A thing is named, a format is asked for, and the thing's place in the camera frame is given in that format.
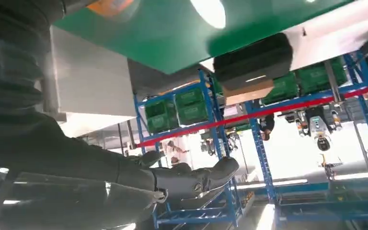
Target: blue shelving rack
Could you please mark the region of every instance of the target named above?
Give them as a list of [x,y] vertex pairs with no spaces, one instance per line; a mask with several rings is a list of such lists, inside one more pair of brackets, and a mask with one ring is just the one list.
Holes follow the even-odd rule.
[[[360,52],[344,55],[344,60],[347,64],[347,70],[352,80],[352,85],[344,86],[339,88],[340,93],[345,93],[352,90],[357,90],[368,86],[368,66]],[[359,82],[357,75],[361,78],[362,82]],[[273,105],[269,105],[262,108],[254,108],[252,102],[245,103],[247,113],[263,111],[270,108],[281,107],[285,105],[291,105],[301,103],[305,101],[315,100],[323,97],[330,97],[333,93],[331,90],[320,92],[313,95],[308,95]],[[365,103],[364,97],[358,97],[359,104],[365,115],[365,120],[368,125],[368,107]],[[295,193],[295,192],[318,192],[328,191],[328,183],[317,183],[317,184],[297,184],[282,186],[275,188],[273,186],[273,180],[270,173],[270,167],[267,161],[264,144],[260,135],[260,130],[255,118],[249,120],[253,138],[256,145],[256,150],[259,156],[260,165],[262,167],[264,182],[266,184],[265,189],[258,189],[255,194],[262,195],[267,194],[270,204],[276,205],[276,223],[282,221],[332,221],[332,220],[355,220],[355,219],[366,219],[368,220],[368,200],[363,201],[328,201],[325,203],[302,203],[292,205],[281,205],[277,198],[279,194]],[[368,178],[363,180],[351,180],[340,183],[345,189],[353,189],[359,187],[368,187]]]
[[[214,82],[210,76],[206,77],[203,71],[199,70],[199,82],[194,83],[172,92],[166,93],[162,96],[158,96],[152,99],[149,99],[145,102],[138,102],[136,96],[134,97],[135,108],[137,113],[137,123],[138,123],[138,131],[139,131],[139,139],[140,142],[163,137],[168,134],[181,132],[188,130],[193,127],[200,127],[205,124],[213,123],[222,119],[222,114],[219,110],[219,104],[216,98],[215,89],[214,89]],[[149,136],[145,137],[143,135],[142,123],[141,121],[144,120],[139,112],[139,108],[141,106],[145,106],[146,104],[153,103],[158,100],[162,99],[174,99],[174,96],[178,93],[187,92],[189,90],[201,88],[203,92],[203,96],[206,102],[206,109],[208,120],[205,122],[201,122],[198,124],[194,124],[190,127],[185,128],[177,128],[174,130],[169,130],[166,132],[158,133],[158,134],[149,134]],[[212,138],[214,141],[214,145],[216,148],[216,153],[219,159],[222,158],[222,152],[219,143],[219,136],[222,138],[222,141],[225,146],[226,156],[230,155],[228,149],[228,143],[226,140],[225,130],[223,127],[214,127],[210,129],[212,134]],[[159,143],[156,143],[155,148],[159,151]],[[142,147],[142,153],[145,154],[146,150]],[[224,206],[221,207],[212,207],[219,203],[220,200],[225,199],[226,202]],[[240,198],[238,196],[238,191],[236,189],[236,182],[234,179],[228,182],[225,185],[223,191],[218,195],[214,196],[212,200],[207,202],[202,208],[199,209],[191,209],[191,210],[171,210],[170,205],[166,204],[166,211],[160,215],[157,215],[156,211],[153,212],[153,220],[154,220],[154,227],[155,229],[159,228],[160,224],[199,224],[199,223],[213,223],[213,222],[230,222],[234,226],[237,226],[237,218],[239,215],[242,214],[242,205],[240,202]]]

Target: cardboard box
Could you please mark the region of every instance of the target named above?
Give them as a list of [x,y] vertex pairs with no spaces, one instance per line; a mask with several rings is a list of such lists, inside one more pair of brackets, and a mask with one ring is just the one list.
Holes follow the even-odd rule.
[[222,90],[226,105],[232,105],[266,97],[273,88],[273,80],[266,80],[236,90],[227,90],[223,86]]

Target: red line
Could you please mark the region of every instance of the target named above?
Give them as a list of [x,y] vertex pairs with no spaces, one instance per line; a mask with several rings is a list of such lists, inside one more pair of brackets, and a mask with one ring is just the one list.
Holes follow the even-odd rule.
[[[347,92],[347,93],[344,94],[344,97],[349,98],[349,97],[359,96],[359,95],[362,95],[362,94],[365,94],[365,93],[368,93],[368,87],[365,87],[365,88],[360,89],[360,90],[355,90],[353,92]],[[199,126],[199,127],[197,126],[197,127],[194,127],[194,128],[190,128],[190,129],[180,131],[180,132],[166,134],[163,137],[159,137],[159,138],[155,138],[155,139],[151,139],[151,140],[147,140],[147,141],[144,141],[142,143],[139,143],[139,144],[137,144],[137,147],[140,148],[140,147],[145,147],[145,146],[152,146],[152,145],[155,145],[156,142],[159,142],[161,140],[168,139],[168,138],[173,138],[173,137],[178,137],[178,136],[183,136],[183,135],[186,135],[186,134],[189,134],[189,133],[194,133],[194,132],[199,131],[201,129],[209,129],[209,128],[222,126],[222,125],[225,125],[225,124],[238,122],[238,121],[242,121],[242,120],[246,120],[246,119],[250,119],[250,118],[254,118],[254,117],[261,117],[261,116],[276,113],[276,112],[299,109],[299,108],[304,108],[304,107],[318,105],[318,104],[325,104],[325,103],[332,102],[333,100],[334,100],[333,97],[326,97],[326,98],[320,98],[320,99],[316,99],[316,100],[311,100],[311,101],[306,101],[306,102],[301,102],[301,103],[296,103],[296,104],[291,104],[291,105],[280,106],[280,107],[276,107],[276,108],[272,108],[272,109],[266,109],[266,110],[262,110],[262,111],[259,111],[259,112],[256,112],[256,113],[246,114],[246,115],[242,115],[242,116],[239,116],[239,117],[234,117],[234,118],[231,118],[231,119],[206,124],[204,126]]]

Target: orange label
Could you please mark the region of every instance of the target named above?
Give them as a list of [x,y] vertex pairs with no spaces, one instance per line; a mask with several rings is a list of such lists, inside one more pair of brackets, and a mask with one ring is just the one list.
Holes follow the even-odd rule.
[[134,0],[99,0],[89,5],[88,8],[99,15],[112,17],[126,9],[133,1]]

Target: green crate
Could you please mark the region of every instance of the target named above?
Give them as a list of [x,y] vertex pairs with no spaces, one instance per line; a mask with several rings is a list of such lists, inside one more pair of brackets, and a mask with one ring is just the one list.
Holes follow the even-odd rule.
[[154,117],[165,113],[175,114],[176,109],[173,100],[160,100],[145,105],[146,117]]
[[[342,85],[347,81],[347,78],[340,58],[332,59],[331,65],[334,70],[333,73],[335,75],[336,82],[338,85]],[[296,72],[300,79],[302,95],[316,93],[331,88],[325,64],[323,62],[298,69]]]
[[241,124],[236,126],[236,132],[245,131],[251,129],[250,124]]
[[297,81],[293,72],[274,79],[273,83],[274,88],[265,98],[262,99],[263,104],[272,104],[298,96]]
[[160,133],[179,127],[177,117],[168,116],[167,114],[147,118],[147,125],[150,133]]
[[218,80],[215,77],[212,77],[212,82],[214,83],[215,93],[223,95],[222,85],[218,82]]
[[179,127],[173,100],[160,100],[145,106],[150,133],[160,133]]
[[177,107],[184,107],[197,102],[203,102],[204,95],[201,88],[195,88],[193,90],[182,92],[175,95],[175,103]]
[[185,107],[178,107],[178,118],[182,125],[192,125],[208,120],[205,102],[198,102]]

